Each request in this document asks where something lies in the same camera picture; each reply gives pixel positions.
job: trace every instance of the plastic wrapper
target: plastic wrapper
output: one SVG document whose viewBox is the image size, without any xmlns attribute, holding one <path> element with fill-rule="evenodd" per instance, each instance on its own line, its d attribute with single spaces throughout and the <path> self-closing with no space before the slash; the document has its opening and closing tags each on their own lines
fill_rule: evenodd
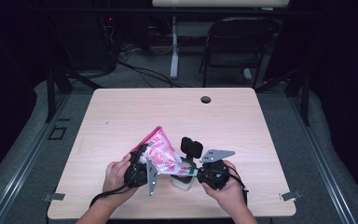
<svg viewBox="0 0 358 224">
<path fill-rule="evenodd" d="M 140 145 L 148 144 L 146 151 L 140 158 L 141 163 L 151 160 L 160 174 L 166 175 L 189 175 L 191 168 L 182 163 L 182 159 L 176 154 L 165 132 L 157 127 L 131 152 L 137 151 Z"/>
</svg>

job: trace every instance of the gray floor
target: gray floor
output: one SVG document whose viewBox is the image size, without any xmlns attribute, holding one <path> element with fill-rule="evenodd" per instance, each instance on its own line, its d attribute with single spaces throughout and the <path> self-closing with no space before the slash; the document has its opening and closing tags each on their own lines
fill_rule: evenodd
<svg viewBox="0 0 358 224">
<path fill-rule="evenodd" d="M 123 55 L 123 59 L 166 77 L 170 73 L 170 53 L 135 50 L 127 56 Z M 179 78 L 174 82 L 200 87 L 199 66 L 200 53 L 193 48 L 182 48 Z M 212 73 L 209 87 L 250 86 L 239 71 L 225 72 L 224 77 L 218 74 L 219 71 Z M 136 72 L 118 65 L 112 74 L 94 78 L 93 81 L 106 88 L 170 87 L 150 77 L 145 79 L 149 84 Z M 92 95 L 92 91 L 82 83 L 72 80 L 72 84 L 75 87 L 72 94 L 57 94 L 59 111 L 50 124 L 44 122 L 48 112 L 46 83 L 35 88 L 38 100 L 34 113 L 0 166 L 0 223 L 46 223 L 48 203 L 42 198 L 46 193 L 53 192 L 59 182 Z M 358 223 L 358 187 L 331 145 L 317 97 L 314 94 L 310 97 L 311 125 L 305 127 L 298 116 L 298 100 L 286 98 L 282 88 L 284 84 L 257 97 L 289 188 L 300 190 L 303 197 L 296 201 L 297 212 L 294 216 L 275 217 L 273 222 Z M 48 140 L 54 127 L 66 128 L 62 140 Z M 259 223 L 270 222 L 268 217 L 259 217 L 257 220 Z"/>
</svg>

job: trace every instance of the desk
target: desk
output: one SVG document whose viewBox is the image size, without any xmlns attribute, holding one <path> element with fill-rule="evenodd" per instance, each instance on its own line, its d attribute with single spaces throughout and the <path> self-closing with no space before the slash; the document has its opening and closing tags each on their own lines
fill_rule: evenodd
<svg viewBox="0 0 358 224">
<path fill-rule="evenodd" d="M 153 0 L 153 7 L 287 7 L 289 0 Z M 177 48 L 177 23 L 172 18 L 172 63 L 170 77 L 178 77 L 179 55 Z"/>
<path fill-rule="evenodd" d="M 209 96 L 209 104 L 201 102 Z M 232 161 L 249 190 L 248 204 L 257 217 L 291 216 L 292 201 L 281 164 L 255 91 L 248 88 L 99 89 L 94 92 L 56 192 L 48 217 L 79 218 L 102 190 L 104 172 L 119 161 L 157 126 L 161 126 L 176 152 L 184 136 L 209 148 L 233 150 Z M 228 217 L 207 196 L 196 180 L 189 191 L 160 175 L 153 196 L 144 185 L 118 208 L 112 218 Z"/>
</svg>

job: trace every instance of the wire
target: wire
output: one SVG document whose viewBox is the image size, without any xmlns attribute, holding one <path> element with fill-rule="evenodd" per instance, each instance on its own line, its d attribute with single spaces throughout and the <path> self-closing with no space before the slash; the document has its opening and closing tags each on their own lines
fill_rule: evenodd
<svg viewBox="0 0 358 224">
<path fill-rule="evenodd" d="M 238 174 L 237 170 L 235 170 L 234 168 L 232 168 L 231 166 L 227 166 L 228 169 L 234 171 L 234 173 L 237 175 L 238 179 L 241 181 L 242 186 L 246 189 L 246 187 L 243 185 L 240 174 Z"/>
<path fill-rule="evenodd" d="M 178 46 L 184 44 L 187 40 L 191 39 L 191 37 L 187 36 L 184 40 L 182 40 L 180 43 L 178 43 Z M 163 54 L 166 54 L 166 53 L 169 53 L 172 48 L 173 48 L 173 45 L 170 45 L 170 46 L 152 46 L 150 47 L 156 54 L 159 54 L 159 55 L 163 55 Z M 167 49 L 166 51 L 163 51 L 163 52 L 158 52 L 156 49 L 157 48 L 169 48 Z"/>
<path fill-rule="evenodd" d="M 128 67 L 131 70 L 134 70 L 135 72 L 137 72 L 141 76 L 141 78 L 147 83 L 147 85 L 149 85 L 152 88 L 153 88 L 153 86 L 145 79 L 144 75 L 148 76 L 148 77 L 158 79 L 158 80 L 163 81 L 165 83 L 168 83 L 168 84 L 170 84 L 171 88 L 173 88 L 173 87 L 189 87 L 189 88 L 191 88 L 190 86 L 187 86 L 185 84 L 173 83 L 168 77 L 166 77 L 163 74 L 158 73 L 156 71 L 152 71 L 152 70 L 147 69 L 147 68 L 136 67 L 136 66 L 130 65 L 128 63 L 124 63 L 122 61 L 118 61 L 117 63 L 121 64 L 121 65 L 123 65 L 125 67 Z"/>
</svg>

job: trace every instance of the black chair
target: black chair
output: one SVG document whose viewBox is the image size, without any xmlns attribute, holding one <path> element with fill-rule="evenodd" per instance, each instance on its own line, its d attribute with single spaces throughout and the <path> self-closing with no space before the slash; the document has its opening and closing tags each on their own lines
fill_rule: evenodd
<svg viewBox="0 0 358 224">
<path fill-rule="evenodd" d="M 279 30 L 279 23 L 266 18 L 225 18 L 214 23 L 208 33 L 199 73 L 203 66 L 203 87 L 207 69 L 256 68 L 252 87 L 258 73 L 267 42 Z"/>
</svg>

